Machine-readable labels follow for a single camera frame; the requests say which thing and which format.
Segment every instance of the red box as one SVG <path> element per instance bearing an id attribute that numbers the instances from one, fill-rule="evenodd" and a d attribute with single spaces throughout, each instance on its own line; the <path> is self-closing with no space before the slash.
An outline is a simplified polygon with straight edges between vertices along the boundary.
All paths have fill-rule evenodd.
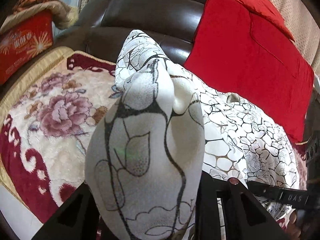
<path id="1" fill-rule="evenodd" d="M 49 10 L 33 15 L 0 36 L 0 84 L 53 44 Z"/>

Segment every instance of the bunched fabric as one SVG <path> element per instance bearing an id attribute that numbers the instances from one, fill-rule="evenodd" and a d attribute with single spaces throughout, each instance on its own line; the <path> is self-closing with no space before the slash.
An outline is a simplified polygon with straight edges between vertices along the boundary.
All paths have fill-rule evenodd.
<path id="1" fill-rule="evenodd" d="M 201 170 L 243 184 L 299 187 L 283 128 L 171 62 L 144 32 L 124 42 L 116 85 L 124 93 L 92 136 L 85 180 L 119 239 L 189 239 Z M 260 202 L 275 219 L 290 210 Z"/>

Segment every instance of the red pillow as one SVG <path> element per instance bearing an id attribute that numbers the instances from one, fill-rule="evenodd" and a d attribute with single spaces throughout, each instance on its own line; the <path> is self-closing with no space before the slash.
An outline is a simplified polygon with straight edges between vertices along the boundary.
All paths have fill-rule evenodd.
<path id="1" fill-rule="evenodd" d="M 270 2 L 270 0 L 236 0 L 241 3 L 248 11 L 265 18 L 276 26 L 287 38 L 294 41 L 291 32 L 284 25 L 284 19 L 277 10 L 277 8 Z"/>

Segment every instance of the beige curtain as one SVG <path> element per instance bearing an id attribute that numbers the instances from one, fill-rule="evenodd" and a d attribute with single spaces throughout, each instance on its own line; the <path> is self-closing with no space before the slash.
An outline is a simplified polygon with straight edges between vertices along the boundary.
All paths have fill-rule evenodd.
<path id="1" fill-rule="evenodd" d="M 82 0 L 81 9 L 89 0 Z M 285 20 L 285 25 L 295 38 L 295 46 L 312 66 L 313 70 L 320 74 L 320 30 L 300 0 L 270 0 L 279 10 Z"/>

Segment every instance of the beige blanket trim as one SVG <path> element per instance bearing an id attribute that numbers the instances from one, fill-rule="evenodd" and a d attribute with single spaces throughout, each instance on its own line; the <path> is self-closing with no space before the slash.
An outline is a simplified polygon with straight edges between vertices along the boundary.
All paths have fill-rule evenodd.
<path id="1" fill-rule="evenodd" d="M 8 112 L 12 106 L 17 102 L 17 100 L 29 89 L 29 87 L 34 84 L 39 78 L 48 73 L 50 70 L 57 67 L 65 59 L 71 57 L 73 54 L 81 54 L 83 56 L 92 58 L 96 61 L 107 63 L 110 65 L 115 65 L 115 63 L 96 58 L 83 51 L 73 51 L 68 47 L 58 47 L 49 51 L 46 55 L 41 57 L 38 61 L 33 63 L 33 65 L 25 72 L 20 78 L 13 84 L 13 86 L 6 93 L 4 98 L 0 101 L 0 129 L 3 126 L 4 119 L 6 118 Z M 26 204 L 22 201 L 19 194 L 17 193 L 13 182 L 11 181 L 9 175 L 7 174 L 4 165 L 1 160 L 0 155 L 0 185 L 3 185 L 16 199 L 18 199 L 23 205 Z"/>
<path id="2" fill-rule="evenodd" d="M 60 30 L 69 28 L 79 18 L 78 8 L 76 7 L 66 5 L 60 0 L 44 2 L 25 9 L 16 15 L 9 15 L 0 28 L 0 34 L 46 9 L 51 11 L 52 21 Z"/>

